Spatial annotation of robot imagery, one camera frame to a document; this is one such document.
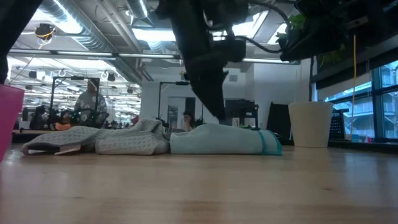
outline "person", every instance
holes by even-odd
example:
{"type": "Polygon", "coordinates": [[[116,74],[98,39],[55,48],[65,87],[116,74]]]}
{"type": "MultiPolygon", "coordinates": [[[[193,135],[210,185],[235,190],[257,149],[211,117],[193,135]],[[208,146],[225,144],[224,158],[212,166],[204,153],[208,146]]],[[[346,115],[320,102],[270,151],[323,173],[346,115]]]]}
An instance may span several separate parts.
{"type": "MultiPolygon", "coordinates": [[[[97,86],[100,85],[100,81],[98,79],[89,79],[87,82],[87,90],[80,94],[77,102],[75,104],[75,110],[82,109],[92,109],[95,110],[96,96],[97,96],[97,86]]],[[[106,101],[105,98],[98,94],[98,105],[97,105],[98,113],[106,113],[106,101]]],[[[82,111],[80,114],[80,121],[85,122],[90,115],[90,111],[82,111]]],[[[96,124],[101,124],[104,120],[105,115],[101,114],[97,120],[96,124]]]]}
{"type": "Polygon", "coordinates": [[[191,112],[184,112],[184,130],[185,131],[192,131],[195,128],[195,117],[191,112]]]}

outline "light blue fabric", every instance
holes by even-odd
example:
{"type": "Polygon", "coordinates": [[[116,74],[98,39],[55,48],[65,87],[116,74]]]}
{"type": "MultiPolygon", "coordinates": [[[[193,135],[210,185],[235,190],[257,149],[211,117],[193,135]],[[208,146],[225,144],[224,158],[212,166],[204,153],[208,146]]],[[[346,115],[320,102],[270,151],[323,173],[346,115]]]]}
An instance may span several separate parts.
{"type": "Polygon", "coordinates": [[[251,131],[220,124],[204,124],[189,133],[172,133],[172,154],[282,155],[271,131],[251,131]]]}

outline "window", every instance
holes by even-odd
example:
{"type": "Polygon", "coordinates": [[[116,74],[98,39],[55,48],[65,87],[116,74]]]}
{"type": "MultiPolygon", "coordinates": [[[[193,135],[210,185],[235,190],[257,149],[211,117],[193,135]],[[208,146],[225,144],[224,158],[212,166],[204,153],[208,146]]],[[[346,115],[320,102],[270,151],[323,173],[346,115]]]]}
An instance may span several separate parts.
{"type": "Polygon", "coordinates": [[[345,133],[374,138],[377,142],[398,142],[398,61],[372,70],[372,81],[326,97],[335,110],[345,110],[345,133]]]}
{"type": "Polygon", "coordinates": [[[382,88],[398,84],[398,61],[383,65],[380,68],[382,88]]]}
{"type": "Polygon", "coordinates": [[[353,134],[374,138],[373,102],[371,97],[355,100],[354,114],[352,114],[353,103],[351,100],[337,103],[333,107],[336,110],[348,109],[348,112],[344,112],[346,134],[351,134],[351,124],[353,124],[353,134]]]}
{"type": "MultiPolygon", "coordinates": [[[[358,85],[357,87],[355,87],[355,94],[359,94],[359,93],[366,93],[366,92],[370,92],[372,90],[372,82],[367,82],[364,83],[362,85],[358,85]]],[[[347,96],[352,96],[354,93],[354,88],[350,88],[349,90],[346,91],[342,91],[341,93],[337,93],[333,96],[329,96],[325,98],[326,102],[329,101],[334,101],[334,100],[338,100],[347,96]]]]}
{"type": "Polygon", "coordinates": [[[385,138],[398,138],[398,91],[382,97],[385,138]]]}

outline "yellow cable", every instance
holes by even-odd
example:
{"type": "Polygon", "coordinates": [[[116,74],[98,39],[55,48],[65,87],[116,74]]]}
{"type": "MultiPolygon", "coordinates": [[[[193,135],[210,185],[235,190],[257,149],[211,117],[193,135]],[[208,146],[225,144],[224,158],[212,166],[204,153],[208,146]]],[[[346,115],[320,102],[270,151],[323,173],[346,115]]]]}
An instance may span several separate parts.
{"type": "Polygon", "coordinates": [[[44,45],[45,45],[45,44],[40,44],[39,50],[41,50],[41,49],[43,48],[44,45]]]}
{"type": "Polygon", "coordinates": [[[48,37],[49,35],[53,34],[54,31],[55,31],[55,29],[53,29],[53,30],[52,30],[51,32],[49,32],[48,34],[44,34],[44,35],[37,35],[37,34],[36,34],[36,37],[48,37]]]}
{"type": "Polygon", "coordinates": [[[354,130],[354,104],[355,104],[355,86],[356,86],[356,35],[354,35],[354,90],[353,90],[353,103],[351,105],[351,141],[353,140],[354,130]]]}

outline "table surface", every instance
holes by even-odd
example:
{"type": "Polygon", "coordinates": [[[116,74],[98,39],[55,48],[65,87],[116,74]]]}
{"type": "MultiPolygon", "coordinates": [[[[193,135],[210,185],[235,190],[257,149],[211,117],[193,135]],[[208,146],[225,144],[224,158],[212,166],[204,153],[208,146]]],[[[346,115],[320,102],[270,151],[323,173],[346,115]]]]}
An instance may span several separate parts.
{"type": "Polygon", "coordinates": [[[398,223],[398,157],[22,156],[0,164],[0,223],[398,223]]]}

